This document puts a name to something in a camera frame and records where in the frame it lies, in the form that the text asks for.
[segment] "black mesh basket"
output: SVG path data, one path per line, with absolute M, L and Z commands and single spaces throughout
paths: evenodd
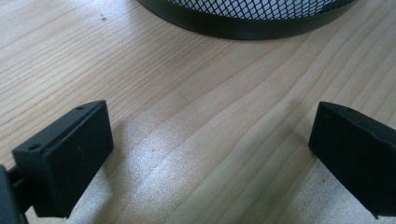
M 335 20 L 357 0 L 138 0 L 160 17 L 205 35 L 274 39 Z

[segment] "wire mesh basket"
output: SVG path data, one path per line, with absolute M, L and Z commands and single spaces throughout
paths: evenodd
M 232 39 L 298 35 L 335 20 L 357 0 L 138 0 L 195 32 Z

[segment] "wooden surface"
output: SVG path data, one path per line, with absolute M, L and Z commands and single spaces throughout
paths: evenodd
M 0 162 L 105 99 L 115 150 L 69 219 L 31 223 L 375 221 L 310 153 L 319 101 L 396 128 L 396 1 L 304 35 L 233 41 L 136 0 L 0 3 Z

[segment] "light wood tabletop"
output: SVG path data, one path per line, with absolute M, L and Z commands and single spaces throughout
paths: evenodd
M 396 128 L 395 0 L 269 41 L 198 35 L 136 0 L 2 0 L 0 19 L 0 163 L 96 100 L 115 141 L 69 219 L 31 223 L 396 222 L 307 146 L 319 101 Z

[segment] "black block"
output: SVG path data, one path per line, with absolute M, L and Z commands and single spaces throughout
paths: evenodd
M 81 105 L 12 152 L 39 217 L 69 217 L 113 149 L 106 101 Z
M 396 215 L 396 132 L 348 107 L 320 103 L 310 149 L 375 217 Z

